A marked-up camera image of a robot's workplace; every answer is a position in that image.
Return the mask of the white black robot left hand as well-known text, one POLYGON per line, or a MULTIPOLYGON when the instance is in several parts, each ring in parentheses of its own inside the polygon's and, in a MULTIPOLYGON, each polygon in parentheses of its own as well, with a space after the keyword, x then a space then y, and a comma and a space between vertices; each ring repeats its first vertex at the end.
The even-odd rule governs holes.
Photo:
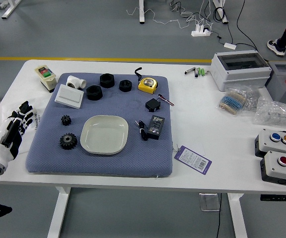
POLYGON ((9 161, 16 158, 22 137, 34 122, 37 111, 28 101, 11 113, 0 126, 0 167, 5 169, 9 161))

